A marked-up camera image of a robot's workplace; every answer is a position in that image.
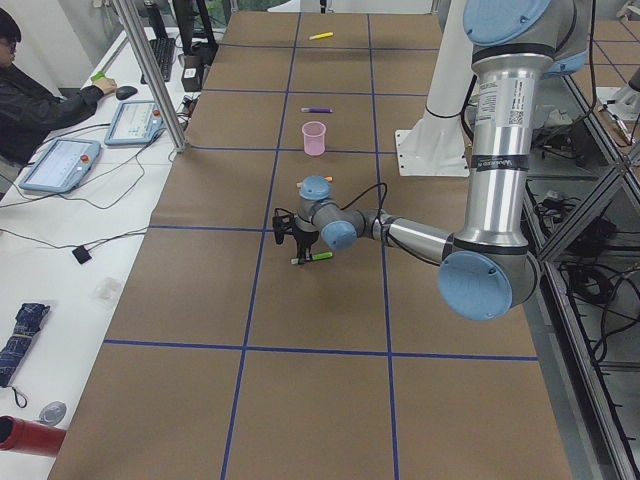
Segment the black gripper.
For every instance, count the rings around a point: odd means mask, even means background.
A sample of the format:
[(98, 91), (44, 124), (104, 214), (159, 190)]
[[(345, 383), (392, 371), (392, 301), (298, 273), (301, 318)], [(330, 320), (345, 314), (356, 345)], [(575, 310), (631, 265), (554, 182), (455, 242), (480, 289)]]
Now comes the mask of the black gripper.
[(316, 227), (311, 222), (296, 215), (292, 226), (292, 234), (297, 245), (297, 264), (303, 265), (304, 258), (307, 263), (311, 262), (311, 249), (313, 244), (318, 241), (318, 230)]

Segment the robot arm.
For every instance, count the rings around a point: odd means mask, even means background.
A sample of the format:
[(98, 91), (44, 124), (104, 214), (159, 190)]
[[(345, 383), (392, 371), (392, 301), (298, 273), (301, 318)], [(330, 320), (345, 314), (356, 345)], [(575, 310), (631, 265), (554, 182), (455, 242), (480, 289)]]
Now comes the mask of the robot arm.
[(387, 214), (339, 206), (321, 176), (305, 178), (295, 213), (273, 222), (291, 235), (300, 263), (323, 241), (343, 251), (362, 237), (436, 265), (447, 305), (472, 320), (504, 315), (534, 292), (539, 270), (520, 219), (540, 81), (579, 70), (595, 6), (588, 1), (454, 1), (440, 49), (469, 59), (479, 88), (466, 214), (453, 233)]

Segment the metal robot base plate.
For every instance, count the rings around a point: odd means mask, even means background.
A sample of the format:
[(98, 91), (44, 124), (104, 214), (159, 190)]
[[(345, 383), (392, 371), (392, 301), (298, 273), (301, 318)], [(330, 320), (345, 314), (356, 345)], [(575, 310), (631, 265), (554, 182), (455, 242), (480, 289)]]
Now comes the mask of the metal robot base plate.
[(468, 177), (462, 132), (396, 130), (396, 156), (401, 176)]

